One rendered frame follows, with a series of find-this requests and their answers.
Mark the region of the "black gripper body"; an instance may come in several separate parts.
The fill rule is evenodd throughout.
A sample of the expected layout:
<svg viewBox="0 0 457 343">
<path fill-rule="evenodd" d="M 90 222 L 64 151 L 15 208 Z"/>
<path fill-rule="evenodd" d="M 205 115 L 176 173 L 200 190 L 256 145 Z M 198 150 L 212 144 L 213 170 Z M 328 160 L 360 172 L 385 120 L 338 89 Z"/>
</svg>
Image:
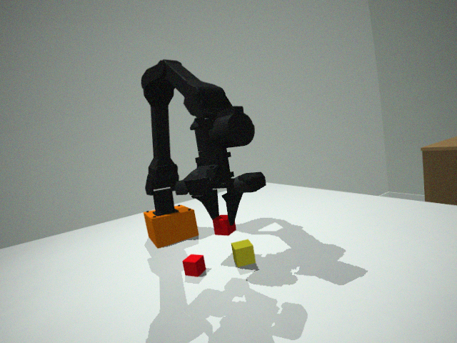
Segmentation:
<svg viewBox="0 0 457 343">
<path fill-rule="evenodd" d="M 249 193 L 256 192 L 266 186 L 266 178 L 261 172 L 245 173 L 238 177 L 234 177 L 233 171 L 229 168 L 229 159 L 231 152 L 227 152 L 226 148 L 214 149 L 210 151 L 199 151 L 199 157 L 196 157 L 196 163 L 202 162 L 203 166 L 211 165 L 212 161 L 219 161 L 226 177 L 226 182 L 216 185 L 213 189 L 227 189 L 227 194 L 233 193 Z M 184 180 L 176 182 L 176 195 L 186 195 L 188 190 Z"/>
</svg>

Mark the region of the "yellow cube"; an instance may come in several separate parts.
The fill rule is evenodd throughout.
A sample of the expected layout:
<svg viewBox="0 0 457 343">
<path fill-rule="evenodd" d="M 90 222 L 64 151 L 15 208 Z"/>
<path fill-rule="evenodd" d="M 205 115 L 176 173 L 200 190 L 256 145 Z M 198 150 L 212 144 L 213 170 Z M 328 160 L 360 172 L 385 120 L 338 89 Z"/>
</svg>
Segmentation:
<svg viewBox="0 0 457 343">
<path fill-rule="evenodd" d="M 238 267 L 256 263 L 253 244 L 249 239 L 231 243 L 233 260 Z"/>
</svg>

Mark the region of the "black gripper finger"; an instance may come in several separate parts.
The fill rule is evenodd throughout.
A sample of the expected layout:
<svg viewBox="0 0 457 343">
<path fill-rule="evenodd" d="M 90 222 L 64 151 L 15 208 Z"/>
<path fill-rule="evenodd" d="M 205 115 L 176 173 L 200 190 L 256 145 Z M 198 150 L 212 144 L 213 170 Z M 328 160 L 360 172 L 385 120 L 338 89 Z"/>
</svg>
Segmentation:
<svg viewBox="0 0 457 343">
<path fill-rule="evenodd" d="M 212 221 L 219 216 L 219 202 L 217 189 L 213 189 L 210 193 L 204 195 L 193 195 L 193 199 L 199 200 L 206 208 Z"/>
<path fill-rule="evenodd" d="M 238 206 L 241 201 L 243 193 L 233 193 L 233 194 L 223 194 L 221 195 L 226 201 L 226 208 L 228 214 L 228 221 L 230 226 L 234 225 L 236 214 L 238 211 Z"/>
</svg>

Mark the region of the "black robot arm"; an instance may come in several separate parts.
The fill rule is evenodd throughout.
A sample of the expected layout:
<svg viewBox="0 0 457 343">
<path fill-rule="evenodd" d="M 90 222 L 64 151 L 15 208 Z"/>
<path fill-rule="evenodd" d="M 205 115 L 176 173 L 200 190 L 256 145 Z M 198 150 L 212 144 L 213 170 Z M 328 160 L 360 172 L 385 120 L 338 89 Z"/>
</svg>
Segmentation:
<svg viewBox="0 0 457 343">
<path fill-rule="evenodd" d="M 253 140 L 255 127 L 242 106 L 232 106 L 225 91 L 202 82 L 177 60 L 160 60 L 141 77 L 144 97 L 151 105 L 151 130 L 154 158 L 149 165 L 146 195 L 154 196 L 156 216 L 179 212 L 174 209 L 172 192 L 179 180 L 178 167 L 170 157 L 169 103 L 174 89 L 179 90 L 190 115 L 196 116 L 190 126 L 195 131 L 198 151 L 246 146 Z M 207 119 L 205 119 L 207 118 Z M 226 182 L 220 162 L 212 161 L 184 178 L 190 195 L 208 194 L 216 185 Z M 169 189 L 163 189 L 170 187 Z M 156 189 L 162 189 L 154 191 Z"/>
</svg>

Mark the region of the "red cube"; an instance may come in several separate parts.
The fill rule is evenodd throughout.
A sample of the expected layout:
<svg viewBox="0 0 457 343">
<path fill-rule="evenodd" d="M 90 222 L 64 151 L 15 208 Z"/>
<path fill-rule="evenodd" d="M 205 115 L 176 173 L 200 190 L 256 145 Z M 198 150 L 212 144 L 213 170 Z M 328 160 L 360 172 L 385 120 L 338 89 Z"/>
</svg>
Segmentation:
<svg viewBox="0 0 457 343">
<path fill-rule="evenodd" d="M 182 262 L 185 275 L 199 277 L 206 269 L 203 255 L 191 254 Z"/>
<path fill-rule="evenodd" d="M 214 233 L 216 235 L 231 235 L 236 231 L 236 224 L 230 226 L 228 215 L 220 215 L 213 219 Z"/>
</svg>

